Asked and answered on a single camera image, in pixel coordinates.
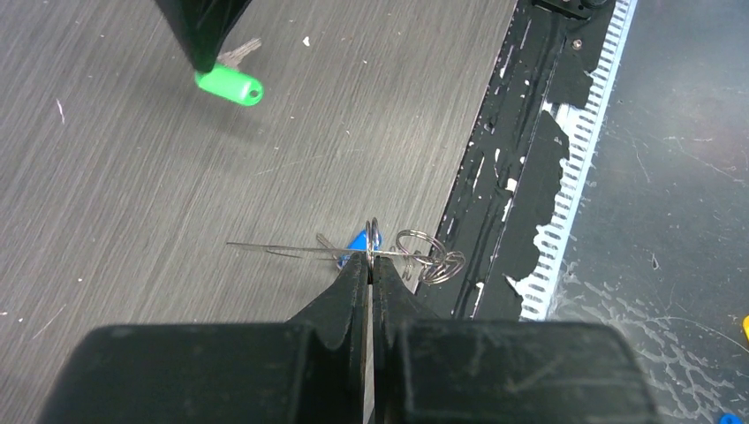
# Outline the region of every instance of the debris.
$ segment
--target debris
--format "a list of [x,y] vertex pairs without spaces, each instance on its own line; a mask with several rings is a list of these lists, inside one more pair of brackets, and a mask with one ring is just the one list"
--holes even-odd
[[67,307],[67,306],[68,306],[68,304],[64,304],[63,307],[61,307],[60,310],[57,311],[57,313],[52,317],[52,319],[49,320],[46,324],[44,324],[44,327],[42,327],[42,329],[40,329],[39,331],[37,331],[36,334],[34,334],[34,336],[31,337],[31,339],[34,340],[35,338],[37,338],[42,333],[42,331],[46,330],[47,327],[49,327],[49,325],[55,320],[55,318],[57,318],[63,312],[63,309],[65,309],[65,307]]
[[65,125],[65,114],[63,113],[63,105],[60,103],[60,99],[55,99],[55,102],[57,102],[57,110],[60,111],[60,118],[63,121],[63,125]]

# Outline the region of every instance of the brushed metal surface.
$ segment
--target brushed metal surface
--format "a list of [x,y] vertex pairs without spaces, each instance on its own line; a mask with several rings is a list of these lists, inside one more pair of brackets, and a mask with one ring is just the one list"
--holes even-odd
[[283,320],[334,276],[229,239],[435,231],[513,5],[256,1],[224,45],[262,39],[241,109],[150,2],[3,2],[0,422],[36,416],[93,327]]

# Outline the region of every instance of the blue key tag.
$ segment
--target blue key tag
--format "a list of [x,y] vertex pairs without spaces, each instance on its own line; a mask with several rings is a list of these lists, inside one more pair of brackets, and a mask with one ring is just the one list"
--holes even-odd
[[[378,240],[374,241],[374,249],[380,250],[380,244],[382,243],[382,236],[379,236]],[[356,238],[349,243],[349,246],[346,247],[346,249],[349,250],[360,250],[362,252],[366,252],[367,250],[367,230],[362,230]],[[341,259],[338,260],[338,269],[343,269],[346,262],[349,260],[349,255],[345,254],[341,256]]]

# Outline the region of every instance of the black rubber strip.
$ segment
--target black rubber strip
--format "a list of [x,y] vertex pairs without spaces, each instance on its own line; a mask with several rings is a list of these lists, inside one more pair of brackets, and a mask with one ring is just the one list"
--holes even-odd
[[521,298],[508,277],[520,280],[536,266],[533,237],[551,220],[569,154],[567,137],[541,108],[544,100],[585,106],[615,4],[581,21],[518,1],[436,234],[465,254],[466,266],[417,291],[438,315],[519,318]]

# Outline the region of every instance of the scratch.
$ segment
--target scratch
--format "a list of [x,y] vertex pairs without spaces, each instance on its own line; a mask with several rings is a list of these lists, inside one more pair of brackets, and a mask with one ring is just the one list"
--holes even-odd
[[699,159],[699,157],[697,157],[697,156],[695,156],[695,155],[692,155],[692,154],[690,154],[690,153],[687,153],[687,151],[686,151],[686,150],[684,149],[684,146],[683,146],[683,145],[681,144],[681,141],[677,141],[677,145],[678,145],[678,147],[679,147],[679,150],[681,150],[681,153],[683,153],[683,154],[684,154],[684,155],[686,155],[687,157],[691,157],[691,158],[692,158],[692,159],[694,159],[695,161],[697,161],[697,162],[699,162],[699,163],[702,163],[703,165],[705,165],[705,166],[708,166],[708,167],[712,168],[712,169],[713,169],[713,170],[714,170],[715,172],[718,172],[718,173],[720,173],[720,174],[723,174],[724,176],[726,176],[726,177],[728,177],[728,178],[732,179],[734,183],[740,183],[740,184],[741,184],[741,186],[743,186],[743,187],[746,187],[746,182],[745,182],[745,181],[744,181],[743,179],[738,179],[738,178],[734,178],[734,177],[732,177],[732,176],[731,176],[731,175],[730,175],[730,174],[729,174],[728,172],[726,172],[726,171],[724,171],[724,170],[720,170],[720,169],[716,168],[716,167],[715,167],[715,166],[714,166],[714,165],[713,165],[712,163],[707,163],[707,162],[703,161],[702,159]]
[[36,334],[34,334],[34,336],[33,336],[33,337],[31,337],[31,339],[32,339],[32,340],[34,340],[35,338],[37,338],[37,337],[38,337],[38,336],[39,336],[39,335],[40,335],[40,334],[42,333],[42,331],[46,330],[46,329],[47,329],[47,327],[49,327],[49,325],[50,325],[50,324],[51,324],[51,323],[52,323],[52,322],[53,322],[53,321],[54,321],[54,320],[55,320],[55,319],[56,319],[56,318],[57,318],[58,316],[60,316],[60,314],[61,314],[61,313],[63,312],[63,309],[65,309],[65,307],[67,307],[67,306],[68,306],[68,304],[67,304],[67,303],[66,303],[66,304],[64,304],[64,305],[63,305],[63,307],[61,307],[61,308],[60,308],[60,310],[59,310],[59,311],[57,311],[57,313],[55,314],[55,316],[53,316],[53,317],[52,317],[52,319],[51,319],[51,320],[49,320],[49,322],[47,322],[46,324],[44,324],[44,327],[42,327],[42,329],[40,329],[39,331],[37,331],[37,332],[36,332]]
[[546,375],[549,375],[552,371],[554,371],[554,368],[558,367],[559,364],[561,363],[562,363],[562,357],[561,356],[556,357],[554,358],[554,360],[550,361],[544,367],[530,374],[525,379],[520,380],[520,382],[518,383],[515,383],[512,380],[508,380],[508,382],[505,384],[504,387],[510,393],[519,393],[520,391],[527,390],[531,386],[536,384],[541,378],[545,377]]
[[[361,148],[357,148],[357,149],[348,150],[348,151],[344,152],[344,155],[348,155],[350,153],[362,152],[362,151],[364,151],[364,150],[361,149]],[[294,162],[284,163],[281,166],[276,166],[275,168],[271,168],[269,170],[262,170],[262,171],[256,173],[254,176],[257,177],[259,175],[267,174],[269,172],[273,172],[273,171],[276,171],[276,170],[281,170],[283,168],[288,168],[288,167],[294,166],[294,165],[300,165],[300,164],[305,163],[305,162],[310,162],[310,161],[313,161],[315,159],[322,159],[323,157],[328,157],[328,156],[331,156],[331,155],[330,154],[317,155],[317,156],[308,157],[306,159],[300,159],[300,160],[294,161]]]
[[65,125],[65,114],[63,113],[63,105],[60,103],[60,99],[55,99],[55,102],[57,102],[57,110],[60,111],[60,118],[63,121],[63,125]]
[[680,318],[678,316],[660,316],[660,317],[657,317],[657,318],[652,318],[652,319],[650,319],[648,321],[650,321],[650,322],[658,322],[658,321],[684,321],[684,322],[689,322],[691,324],[696,325],[698,328],[700,328],[700,329],[702,329],[702,330],[704,330],[704,331],[706,331],[708,333],[714,333],[714,334],[716,334],[719,337],[725,338],[729,342],[731,342],[734,345],[736,345],[739,348],[741,348],[742,351],[744,351],[746,353],[749,353],[749,349],[746,349],[743,345],[741,345],[736,340],[734,340],[734,339],[726,336],[725,334],[723,334],[722,332],[718,331],[717,329],[711,329],[707,325],[700,324],[699,322],[696,322],[696,321],[688,320],[686,318]]
[[632,147],[634,148],[634,155],[637,157],[637,162],[639,162],[640,168],[642,168],[642,173],[645,174],[645,178],[647,179],[648,184],[650,183],[650,176],[647,175],[647,171],[645,170],[645,165],[642,164],[642,160],[639,159],[639,152],[637,151],[637,147],[632,143]]

